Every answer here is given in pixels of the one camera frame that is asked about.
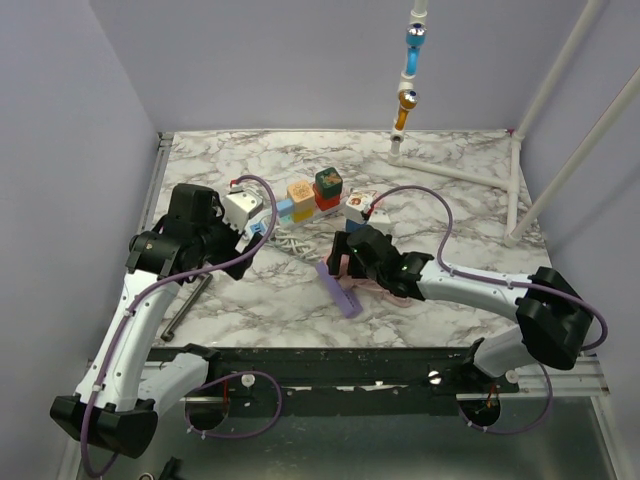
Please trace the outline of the white power strip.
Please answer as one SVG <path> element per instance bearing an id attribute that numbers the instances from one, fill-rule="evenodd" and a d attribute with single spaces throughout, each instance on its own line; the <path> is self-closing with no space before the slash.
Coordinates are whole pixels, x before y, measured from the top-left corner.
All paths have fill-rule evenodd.
<path id="1" fill-rule="evenodd" d="M 332 216 L 337 215 L 344 207 L 345 202 L 346 198 L 341 197 L 340 204 L 332 209 L 329 209 L 327 211 L 320 211 L 318 208 L 315 208 L 315 213 L 311 218 L 298 224 L 295 224 L 292 221 L 292 214 L 283 218 L 279 218 L 276 214 L 276 223 L 271 234 L 271 239 L 275 238 L 275 235 L 279 230 L 282 230 L 283 232 L 291 232 L 309 224 L 323 222 L 327 218 L 331 218 Z M 245 243 L 247 243 L 254 233 L 262 233 L 265 237 L 268 226 L 271 222 L 271 213 L 272 211 L 269 207 L 263 207 L 262 210 L 249 221 L 249 223 L 245 227 L 245 230 L 242 232 L 241 239 Z"/>

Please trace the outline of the purple USB power strip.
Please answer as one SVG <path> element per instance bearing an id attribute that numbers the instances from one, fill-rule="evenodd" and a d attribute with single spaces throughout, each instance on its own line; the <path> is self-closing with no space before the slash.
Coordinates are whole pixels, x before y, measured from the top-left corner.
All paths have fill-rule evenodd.
<path id="1" fill-rule="evenodd" d="M 340 283 L 329 274 L 325 263 L 318 262 L 315 265 L 315 270 L 334 304 L 339 308 L 345 318 L 355 318 L 363 312 L 363 307 L 353 291 L 344 289 Z"/>

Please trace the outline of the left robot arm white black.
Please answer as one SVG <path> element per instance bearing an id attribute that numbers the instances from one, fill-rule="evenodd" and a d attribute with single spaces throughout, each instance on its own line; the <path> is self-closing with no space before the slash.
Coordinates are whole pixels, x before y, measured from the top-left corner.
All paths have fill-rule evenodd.
<path id="1" fill-rule="evenodd" d="M 153 379 L 143 379 L 143 368 L 184 284 L 217 270 L 242 278 L 264 237 L 250 229 L 263 208 L 263 196 L 238 183 L 225 195 L 194 184 L 173 188 L 167 213 L 129 243 L 119 304 L 95 359 L 73 394 L 53 400 L 50 417 L 71 438 L 138 458 L 182 395 L 220 387 L 222 372 L 204 347 L 187 347 Z"/>

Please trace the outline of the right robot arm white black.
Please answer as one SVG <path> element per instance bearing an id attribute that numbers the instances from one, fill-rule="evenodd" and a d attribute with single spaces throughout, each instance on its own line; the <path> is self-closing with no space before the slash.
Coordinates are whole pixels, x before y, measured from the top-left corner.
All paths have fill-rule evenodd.
<path id="1" fill-rule="evenodd" d="M 571 370 L 588 348 L 595 313 L 554 269 L 541 267 L 532 275 L 462 271 L 430 254 L 401 253 L 391 236 L 369 225 L 335 233 L 327 267 L 336 275 L 342 266 L 399 298 L 461 304 L 512 321 L 508 331 L 476 340 L 458 366 L 471 391 L 535 363 Z"/>

